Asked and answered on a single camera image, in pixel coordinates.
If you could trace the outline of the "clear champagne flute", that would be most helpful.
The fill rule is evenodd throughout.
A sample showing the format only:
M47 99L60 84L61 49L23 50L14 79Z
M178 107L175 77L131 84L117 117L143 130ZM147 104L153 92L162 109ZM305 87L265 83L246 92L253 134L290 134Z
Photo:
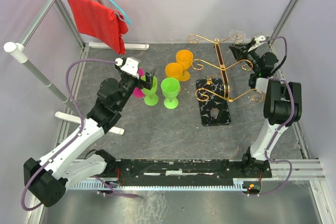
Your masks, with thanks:
M234 29L230 31L229 37L234 44L242 44L246 38L246 34L241 30Z

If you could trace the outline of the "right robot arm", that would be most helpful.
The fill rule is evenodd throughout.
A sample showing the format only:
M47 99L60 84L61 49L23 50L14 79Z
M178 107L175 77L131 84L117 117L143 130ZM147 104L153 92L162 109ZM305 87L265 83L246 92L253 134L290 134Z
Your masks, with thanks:
M248 84L264 95L265 122L241 161L227 161L224 172L228 178L256 178L261 173L270 176L271 151L283 132L301 118L301 84L274 78L284 62L279 61L272 52L259 56L251 44L231 45L229 48L236 61L244 60L253 70Z

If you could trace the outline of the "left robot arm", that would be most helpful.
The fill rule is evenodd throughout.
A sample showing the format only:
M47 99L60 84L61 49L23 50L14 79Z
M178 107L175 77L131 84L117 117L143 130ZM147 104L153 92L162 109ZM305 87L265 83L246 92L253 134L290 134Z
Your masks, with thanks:
M120 80L101 82L94 107L81 119L80 126L59 146L38 160L29 158L23 165L24 192L31 192L40 205L55 205L72 185L94 175L112 176L116 171L113 157L104 153L76 165L73 161L89 145L109 132L121 117L121 111L135 88L152 87L155 70L140 78L120 70Z

